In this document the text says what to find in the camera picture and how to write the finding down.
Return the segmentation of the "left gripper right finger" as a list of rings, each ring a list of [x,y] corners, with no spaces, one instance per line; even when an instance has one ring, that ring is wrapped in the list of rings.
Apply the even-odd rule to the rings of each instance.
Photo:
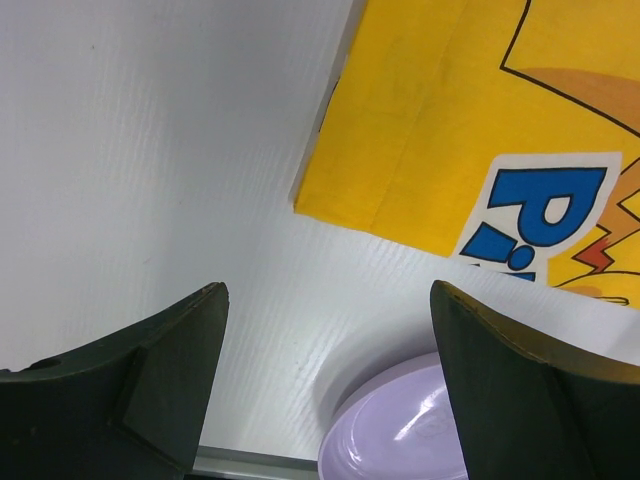
[[[636,479],[639,368],[558,340],[448,282],[433,331],[471,479]]]

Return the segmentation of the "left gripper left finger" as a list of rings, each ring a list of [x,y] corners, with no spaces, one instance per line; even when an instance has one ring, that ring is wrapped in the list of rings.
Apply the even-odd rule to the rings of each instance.
[[[181,479],[193,469],[229,311],[225,284],[1,373],[5,479]]]

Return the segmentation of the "yellow cloth placemat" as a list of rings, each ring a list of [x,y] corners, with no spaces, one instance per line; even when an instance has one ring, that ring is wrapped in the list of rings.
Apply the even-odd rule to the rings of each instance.
[[[370,1],[294,209],[639,304],[639,5]]]

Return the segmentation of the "purple plastic plate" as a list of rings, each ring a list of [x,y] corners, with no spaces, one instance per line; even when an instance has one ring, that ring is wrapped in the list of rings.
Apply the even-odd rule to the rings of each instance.
[[[317,465],[326,480],[466,479],[439,355],[397,364],[350,395],[332,418]]]

